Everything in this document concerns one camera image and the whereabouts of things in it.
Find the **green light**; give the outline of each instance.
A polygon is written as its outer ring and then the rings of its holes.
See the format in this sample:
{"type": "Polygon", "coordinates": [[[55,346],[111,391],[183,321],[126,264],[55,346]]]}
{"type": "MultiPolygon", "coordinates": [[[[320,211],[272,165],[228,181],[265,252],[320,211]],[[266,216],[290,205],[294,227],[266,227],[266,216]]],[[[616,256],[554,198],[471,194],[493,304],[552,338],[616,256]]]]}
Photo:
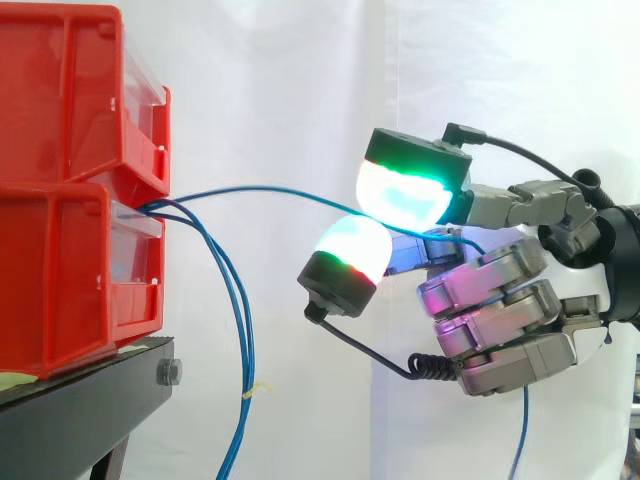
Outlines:
{"type": "Polygon", "coordinates": [[[364,273],[377,284],[391,259],[391,235],[371,218],[350,215],[324,234],[316,251],[327,252],[364,273]]]}
{"type": "Polygon", "coordinates": [[[452,198],[438,180],[403,175],[366,160],[360,167],[356,196],[368,215],[419,233],[436,224],[452,198]]]}

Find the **red plastic bin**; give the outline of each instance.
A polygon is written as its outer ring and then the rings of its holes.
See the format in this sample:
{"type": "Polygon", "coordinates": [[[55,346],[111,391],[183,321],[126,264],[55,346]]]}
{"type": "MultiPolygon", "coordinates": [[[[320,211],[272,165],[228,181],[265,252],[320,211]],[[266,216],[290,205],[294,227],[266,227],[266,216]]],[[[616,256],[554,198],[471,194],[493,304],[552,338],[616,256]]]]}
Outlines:
{"type": "Polygon", "coordinates": [[[0,3],[0,179],[169,194],[170,94],[104,5],[0,3]]]}
{"type": "Polygon", "coordinates": [[[0,372],[47,378],[162,327],[162,222],[96,184],[0,184],[0,218],[0,372]]]}

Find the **white curtain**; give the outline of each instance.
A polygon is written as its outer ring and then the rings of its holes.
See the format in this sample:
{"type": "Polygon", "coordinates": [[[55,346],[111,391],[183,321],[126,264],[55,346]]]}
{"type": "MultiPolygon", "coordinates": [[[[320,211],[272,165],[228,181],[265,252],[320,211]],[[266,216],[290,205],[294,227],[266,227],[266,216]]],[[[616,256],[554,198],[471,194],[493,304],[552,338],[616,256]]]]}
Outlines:
{"type": "MultiPolygon", "coordinates": [[[[384,122],[382,0],[120,1],[127,32],[172,89],[174,195],[241,184],[357,206],[384,122]]],[[[190,205],[234,261],[256,339],[255,394],[231,478],[368,479],[369,359],[305,320],[296,278],[341,214],[277,194],[190,205]]],[[[202,238],[168,227],[163,333],[184,363],[173,398],[133,434],[125,480],[214,478],[238,420],[229,299],[202,238]]],[[[372,325],[353,322],[370,341],[372,325]]]]}
{"type": "MultiPolygon", "coordinates": [[[[640,200],[640,13],[630,0],[113,3],[172,89],[174,195],[277,184],[355,206],[374,126],[433,139],[457,121],[569,173],[595,168],[615,200],[640,200]]],[[[491,147],[469,151],[476,182],[549,178],[491,147]]],[[[269,194],[192,206],[243,278],[256,378],[273,387],[255,395],[232,478],[506,478],[521,392],[472,399],[455,383],[411,383],[377,365],[372,376],[366,357],[304,320],[295,279],[339,213],[269,194]]],[[[170,225],[168,236],[163,333],[176,336],[184,378],[133,433],[125,480],[213,478],[239,411],[224,285],[195,232],[170,225]]],[[[362,318],[336,323],[398,362],[437,353],[415,296],[423,276],[385,280],[362,318]]],[[[617,478],[635,333],[612,334],[588,364],[532,387],[519,478],[617,478]]]]}
{"type": "MultiPolygon", "coordinates": [[[[387,124],[439,138],[447,122],[487,130],[573,173],[598,171],[615,201],[640,201],[637,2],[390,0],[387,124]]],[[[550,179],[490,146],[472,181],[506,187],[550,179]]],[[[424,274],[376,297],[386,351],[438,352],[414,293],[424,274]]],[[[530,388],[529,434],[517,478],[618,479],[628,435],[635,329],[585,365],[530,388]]],[[[453,383],[408,383],[374,366],[372,478],[507,478],[522,425],[522,391],[469,398],[453,383]]]]}

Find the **blue cable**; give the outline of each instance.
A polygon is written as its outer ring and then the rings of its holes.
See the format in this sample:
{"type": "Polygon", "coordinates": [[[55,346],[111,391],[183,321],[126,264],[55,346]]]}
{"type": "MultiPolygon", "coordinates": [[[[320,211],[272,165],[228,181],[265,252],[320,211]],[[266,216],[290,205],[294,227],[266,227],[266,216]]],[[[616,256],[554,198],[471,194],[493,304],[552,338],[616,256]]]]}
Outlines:
{"type": "MultiPolygon", "coordinates": [[[[187,202],[187,201],[196,200],[199,198],[212,197],[216,195],[222,195],[225,193],[242,192],[242,191],[267,191],[267,192],[285,193],[289,195],[295,195],[298,197],[306,198],[308,200],[312,200],[312,201],[321,203],[323,205],[336,208],[338,210],[341,210],[343,212],[346,212],[352,215],[363,215],[367,217],[369,217],[369,215],[366,215],[363,212],[347,207],[345,205],[341,205],[337,202],[333,202],[331,200],[328,200],[310,193],[306,193],[300,190],[294,190],[294,189],[284,188],[284,187],[262,186],[262,185],[254,185],[254,186],[248,185],[248,186],[240,186],[240,187],[223,188],[218,190],[210,190],[206,192],[197,193],[194,195],[180,197],[180,198],[177,198],[176,200],[160,199],[160,200],[151,202],[147,205],[144,205],[140,209],[142,212],[146,213],[147,215],[178,221],[180,223],[183,223],[195,228],[203,236],[205,242],[207,243],[207,246],[209,247],[209,250],[211,251],[214,257],[220,269],[220,272],[222,273],[223,279],[225,281],[225,285],[227,286],[227,290],[229,292],[229,297],[231,299],[231,304],[234,311],[234,316],[236,318],[236,323],[238,326],[238,337],[240,340],[240,352],[241,352],[242,367],[243,367],[243,393],[244,393],[249,391],[251,388],[253,388],[254,376],[255,376],[255,352],[254,352],[254,343],[253,343],[253,327],[251,322],[251,311],[249,308],[249,300],[248,300],[246,291],[244,289],[244,285],[242,284],[242,281],[240,280],[240,277],[238,276],[238,273],[235,270],[233,263],[231,262],[229,257],[226,255],[224,250],[222,250],[220,245],[217,244],[215,240],[209,235],[209,233],[207,232],[204,225],[202,225],[200,220],[198,220],[198,218],[189,209],[187,209],[183,205],[180,205],[181,202],[187,202]],[[187,217],[189,217],[190,221],[174,215],[154,213],[154,210],[157,210],[158,208],[162,208],[163,206],[173,206],[174,208],[177,208],[182,213],[184,213],[187,217]],[[236,286],[240,292],[240,297],[242,299],[244,314],[245,314],[246,337],[245,337],[245,331],[242,328],[242,316],[240,314],[240,308],[238,306],[237,297],[235,296],[235,291],[233,289],[233,285],[231,284],[231,280],[229,279],[229,275],[226,268],[228,268],[229,271],[231,272],[231,276],[233,277],[233,280],[235,281],[236,286]]],[[[421,238],[423,240],[467,244],[473,247],[474,249],[476,249],[481,255],[485,254],[485,251],[477,243],[468,239],[439,236],[439,235],[427,235],[423,233],[413,232],[410,230],[405,230],[402,228],[393,227],[391,225],[387,225],[384,223],[383,225],[390,230],[394,230],[404,235],[421,238]]],[[[240,449],[240,445],[242,443],[242,439],[244,436],[244,429],[245,429],[247,418],[249,415],[250,406],[251,406],[251,397],[249,397],[246,400],[245,399],[242,400],[240,405],[240,418],[238,421],[238,426],[236,428],[229,450],[227,451],[227,455],[225,456],[224,462],[216,477],[217,480],[226,479],[231,472],[231,468],[233,467],[233,463],[235,462],[235,459],[238,455],[238,451],[240,449]]]]}
{"type": "Polygon", "coordinates": [[[516,476],[516,470],[520,463],[520,457],[522,456],[522,449],[524,448],[524,441],[527,439],[527,428],[529,428],[529,387],[525,385],[524,391],[524,414],[522,416],[522,431],[520,432],[520,441],[518,442],[518,449],[516,450],[516,456],[513,459],[513,465],[511,465],[511,471],[509,472],[509,480],[514,480],[516,476]]]}
{"type": "MultiPolygon", "coordinates": [[[[229,291],[229,297],[231,299],[231,304],[233,306],[234,315],[236,317],[236,322],[238,325],[240,350],[241,350],[241,356],[243,359],[243,382],[242,382],[243,393],[247,392],[251,390],[251,388],[253,388],[253,384],[254,384],[255,351],[254,351],[253,325],[251,321],[251,309],[249,306],[249,299],[246,294],[244,285],[240,280],[238,272],[233,266],[233,262],[231,262],[231,259],[227,256],[227,254],[220,247],[220,245],[217,242],[215,242],[215,240],[213,240],[213,238],[209,235],[205,227],[202,225],[202,223],[198,220],[198,218],[192,212],[190,212],[186,207],[176,204],[172,200],[162,200],[162,201],[159,201],[159,203],[164,203],[166,205],[171,205],[177,208],[178,210],[182,211],[185,215],[187,215],[191,219],[191,221],[181,217],[174,216],[174,215],[146,212],[144,208],[142,209],[142,211],[149,214],[150,216],[178,221],[180,223],[184,223],[198,230],[198,232],[200,232],[200,234],[204,237],[205,242],[209,247],[209,250],[211,251],[214,259],[216,260],[218,267],[220,268],[220,272],[222,273],[222,276],[225,280],[225,284],[227,285],[227,289],[229,291]],[[233,290],[233,286],[231,285],[231,282],[229,280],[229,275],[226,270],[227,268],[231,272],[231,276],[233,277],[233,280],[235,281],[238,291],[240,292],[240,297],[242,300],[244,314],[245,314],[244,316],[245,316],[245,325],[246,325],[246,337],[245,337],[244,330],[242,328],[242,316],[240,315],[237,297],[235,296],[235,291],[233,290]]],[[[248,399],[243,398],[240,404],[240,418],[238,420],[238,426],[234,433],[233,440],[231,442],[227,455],[225,456],[225,459],[216,477],[218,480],[224,480],[228,478],[231,472],[231,468],[233,467],[233,463],[235,462],[235,459],[238,455],[238,451],[240,449],[240,445],[242,443],[242,438],[244,436],[244,429],[247,423],[250,406],[251,406],[251,397],[249,397],[248,399]]]]}
{"type": "MultiPolygon", "coordinates": [[[[342,205],[340,203],[334,202],[332,200],[328,200],[326,198],[319,197],[317,195],[313,195],[311,193],[303,192],[301,190],[295,190],[293,188],[286,187],[275,187],[270,185],[244,185],[239,187],[229,187],[229,188],[220,188],[217,190],[208,190],[206,192],[194,193],[193,195],[186,195],[184,197],[179,197],[175,199],[175,202],[183,203],[189,202],[191,200],[197,200],[199,198],[205,197],[214,197],[216,195],[223,195],[225,193],[234,193],[234,192],[277,192],[277,193],[285,193],[287,195],[294,195],[296,197],[306,198],[307,200],[312,200],[314,202],[321,203],[323,205],[327,205],[329,207],[335,208],[337,210],[342,210],[343,212],[350,213],[351,215],[363,215],[365,217],[370,217],[369,215],[360,212],[351,207],[347,207],[346,205],[342,205]]],[[[153,210],[157,210],[161,205],[158,205],[158,202],[151,202],[144,206],[144,209],[151,212],[153,210]]],[[[397,228],[392,225],[387,225],[386,223],[382,223],[389,230],[393,230],[398,233],[402,233],[404,235],[409,235],[415,238],[421,238],[423,240],[430,240],[433,242],[450,242],[450,243],[463,243],[469,245],[476,249],[480,255],[484,255],[485,251],[474,241],[468,240],[466,238],[455,238],[441,235],[426,235],[424,233],[412,232],[411,230],[405,230],[403,228],[397,228]]]]}

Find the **metal bolt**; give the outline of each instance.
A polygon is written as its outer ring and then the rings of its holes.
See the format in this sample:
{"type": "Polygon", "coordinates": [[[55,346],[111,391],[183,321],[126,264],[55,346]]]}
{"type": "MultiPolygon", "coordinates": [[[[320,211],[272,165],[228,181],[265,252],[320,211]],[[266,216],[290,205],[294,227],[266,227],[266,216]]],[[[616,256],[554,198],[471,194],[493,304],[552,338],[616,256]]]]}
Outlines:
{"type": "Polygon", "coordinates": [[[177,358],[160,360],[157,374],[159,385],[179,385],[182,380],[182,361],[177,358]]]}

